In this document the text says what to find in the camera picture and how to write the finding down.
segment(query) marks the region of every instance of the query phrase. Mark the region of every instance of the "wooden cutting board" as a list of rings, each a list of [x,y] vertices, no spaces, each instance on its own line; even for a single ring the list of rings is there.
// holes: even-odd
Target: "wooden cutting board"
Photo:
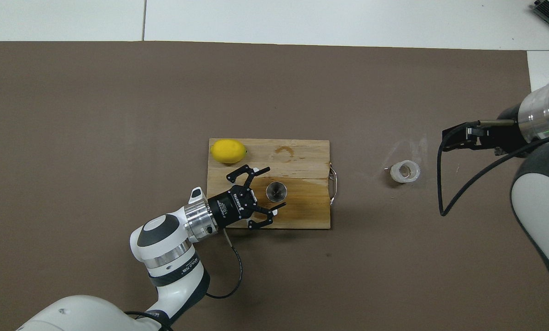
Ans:
[[[211,147],[220,138],[211,138]],[[291,139],[236,139],[248,153],[236,164],[217,162],[211,153],[207,163],[207,197],[227,191],[232,184],[226,175],[244,164],[253,168],[270,167],[270,171],[254,178],[251,188],[258,205],[271,208],[266,197],[266,187],[272,182],[287,186],[287,205],[279,209],[274,222],[266,228],[319,228],[329,229],[330,195],[328,176],[330,171],[330,142],[328,140]],[[246,175],[239,176],[236,184],[242,185]],[[264,220],[254,213],[253,220]],[[246,228],[246,221],[232,224],[232,228]]]

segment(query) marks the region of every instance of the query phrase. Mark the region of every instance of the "black cable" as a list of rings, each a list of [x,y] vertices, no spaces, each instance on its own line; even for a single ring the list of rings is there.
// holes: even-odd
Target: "black cable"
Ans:
[[[458,131],[464,130],[468,126],[478,126],[480,123],[479,121],[476,122],[466,122],[463,124],[460,124],[450,132],[448,132],[444,138],[442,138],[442,143],[440,143],[440,147],[438,148],[438,157],[436,160],[436,181],[438,182],[438,209],[440,211],[441,216],[446,216],[449,211],[451,211],[452,207],[455,205],[455,203],[458,201],[461,195],[472,185],[474,182],[476,182],[479,178],[481,178],[484,174],[487,174],[487,172],[491,171],[493,168],[497,167],[498,165],[504,163],[505,161],[508,161],[509,159],[512,159],[516,157],[517,155],[520,155],[521,153],[528,151],[529,149],[537,148],[540,145],[549,143],[549,137],[544,138],[541,140],[533,141],[519,149],[516,149],[512,153],[509,153],[508,155],[505,155],[501,159],[498,159],[497,161],[489,164],[487,167],[483,168],[480,172],[478,172],[476,175],[474,175],[468,182],[466,182],[463,187],[460,188],[460,190],[455,194],[455,196],[452,198],[450,203],[446,206],[444,209],[442,204],[442,149],[444,148],[444,145],[446,142],[456,134]]]
[[[234,251],[234,254],[236,254],[236,257],[237,257],[237,259],[238,259],[238,264],[240,265],[240,276],[239,276],[239,278],[238,278],[238,282],[237,282],[237,284],[236,284],[236,287],[234,287],[234,289],[233,289],[230,293],[228,293],[228,294],[226,294],[226,295],[216,296],[216,295],[212,295],[212,294],[209,294],[209,293],[205,293],[205,295],[207,295],[208,297],[211,297],[211,298],[213,298],[213,299],[226,299],[227,297],[230,297],[232,294],[234,294],[234,293],[237,291],[237,289],[238,289],[238,287],[240,286],[240,284],[241,284],[241,277],[242,277],[243,272],[244,272],[244,270],[243,270],[243,268],[242,268],[242,265],[241,265],[241,258],[240,258],[240,255],[238,254],[238,252],[237,252],[237,250],[236,250],[236,247],[234,247],[234,246],[232,245],[232,242],[230,241],[230,239],[229,239],[229,237],[228,237],[228,233],[226,233],[226,229],[223,229],[223,234],[226,236],[226,239],[228,239],[228,243],[229,243],[230,247],[232,248],[232,250]]]
[[[145,318],[152,319],[155,322],[159,323],[162,326],[162,329],[165,329],[166,331],[174,331],[172,329],[172,327],[170,327],[170,325],[164,324],[157,316],[154,316],[152,314],[148,314],[148,313],[145,313],[145,312],[136,312],[136,311],[132,311],[132,310],[129,310],[129,311],[124,312],[124,313],[126,315],[138,315],[138,316],[142,316],[142,317],[145,317]]]

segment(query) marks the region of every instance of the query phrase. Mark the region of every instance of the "white floor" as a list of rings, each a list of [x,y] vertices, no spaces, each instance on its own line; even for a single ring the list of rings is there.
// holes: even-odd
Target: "white floor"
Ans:
[[[532,0],[0,0],[0,40],[189,40],[527,50],[549,82]]]

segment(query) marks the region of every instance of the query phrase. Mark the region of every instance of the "yellow lemon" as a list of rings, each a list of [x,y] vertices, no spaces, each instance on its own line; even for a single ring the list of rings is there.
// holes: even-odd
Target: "yellow lemon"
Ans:
[[[236,163],[247,153],[244,144],[233,139],[217,140],[209,151],[213,158],[221,163]]]

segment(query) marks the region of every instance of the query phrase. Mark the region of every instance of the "metal handle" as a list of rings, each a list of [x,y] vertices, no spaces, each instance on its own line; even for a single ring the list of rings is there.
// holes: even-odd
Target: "metal handle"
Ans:
[[[330,197],[330,205],[333,205],[334,199],[336,198],[336,193],[338,192],[338,174],[336,173],[336,170],[332,168],[332,163],[330,162],[330,173],[327,176],[329,180],[334,182],[334,194]]]

